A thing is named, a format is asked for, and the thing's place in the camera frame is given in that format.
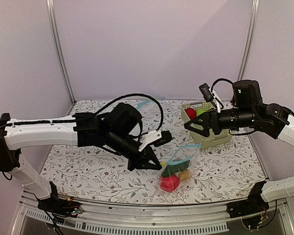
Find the dark green toy cucumber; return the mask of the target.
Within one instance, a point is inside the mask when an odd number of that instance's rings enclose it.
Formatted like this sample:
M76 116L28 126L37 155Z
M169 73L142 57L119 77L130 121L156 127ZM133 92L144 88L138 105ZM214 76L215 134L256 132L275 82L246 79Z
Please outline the dark green toy cucumber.
M190 161L186 161L183 163L175 164L175 165L167 165L163 172L161 173L161 177L169 177L173 174L179 173L183 170L186 170L190 166Z

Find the clear zip bag blue zipper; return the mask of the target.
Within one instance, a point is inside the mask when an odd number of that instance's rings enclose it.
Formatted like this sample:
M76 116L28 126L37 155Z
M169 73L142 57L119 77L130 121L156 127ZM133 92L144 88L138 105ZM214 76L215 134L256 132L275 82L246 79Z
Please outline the clear zip bag blue zipper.
M170 159L161 162L162 169L157 174L154 194L173 194L189 183L200 149L201 144L184 145L177 148Z

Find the red toy apple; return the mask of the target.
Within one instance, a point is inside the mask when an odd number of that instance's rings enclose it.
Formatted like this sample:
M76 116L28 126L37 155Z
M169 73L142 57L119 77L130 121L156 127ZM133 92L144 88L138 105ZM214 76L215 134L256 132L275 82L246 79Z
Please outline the red toy apple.
M160 177L160 188L166 192L173 192L175 191L179 184L179 178L174 174L169 177Z

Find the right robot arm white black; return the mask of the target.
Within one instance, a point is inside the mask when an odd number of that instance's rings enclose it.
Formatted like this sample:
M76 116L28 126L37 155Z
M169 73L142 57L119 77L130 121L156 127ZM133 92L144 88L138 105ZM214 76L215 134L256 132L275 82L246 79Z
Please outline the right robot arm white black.
M222 130L239 131L251 128L254 132L263 132L294 147L294 112L276 103L263 103L259 83L256 80L232 82L226 78L220 81L232 85L232 109L225 109L215 93L214 86L206 83L199 86L205 101L213 108L184 124L185 129L208 137L212 131L219 135ZM244 210L255 213L263 203L294 196L294 176L278 181L256 183L244 201Z

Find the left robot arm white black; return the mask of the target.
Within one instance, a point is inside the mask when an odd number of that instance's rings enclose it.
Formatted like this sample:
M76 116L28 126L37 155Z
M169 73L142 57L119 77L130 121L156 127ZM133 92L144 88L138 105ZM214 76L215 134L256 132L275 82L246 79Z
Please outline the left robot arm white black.
M113 110L76 113L52 119L19 120L4 113L0 117L0 172L18 179L52 212L60 212L63 202L56 186L47 182L28 163L21 149L45 145L95 146L128 160L128 170L160 170L153 147L163 145L170 135L159 128L132 135L142 127L142 115L122 97L111 101Z

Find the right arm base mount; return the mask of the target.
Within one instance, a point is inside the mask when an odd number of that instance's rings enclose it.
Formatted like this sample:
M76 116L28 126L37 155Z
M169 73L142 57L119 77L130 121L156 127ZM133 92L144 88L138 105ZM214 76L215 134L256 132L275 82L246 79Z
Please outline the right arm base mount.
M257 182L248 194L247 199L228 203L226 211L230 218L243 217L254 213L267 213L269 209L268 202L265 202L261 197L262 187L266 181ZM249 230L255 230L261 227L264 222L262 215L257 215L255 218L243 219L243 225Z

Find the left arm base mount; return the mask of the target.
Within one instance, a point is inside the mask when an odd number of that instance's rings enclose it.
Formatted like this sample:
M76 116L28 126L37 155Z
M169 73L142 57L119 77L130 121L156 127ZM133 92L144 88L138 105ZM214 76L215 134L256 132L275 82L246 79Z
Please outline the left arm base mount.
M37 199L38 208L46 212L51 212L60 217L77 217L83 212L81 204L74 201L73 197L61 199L58 197L56 185L50 182L51 193L47 199Z

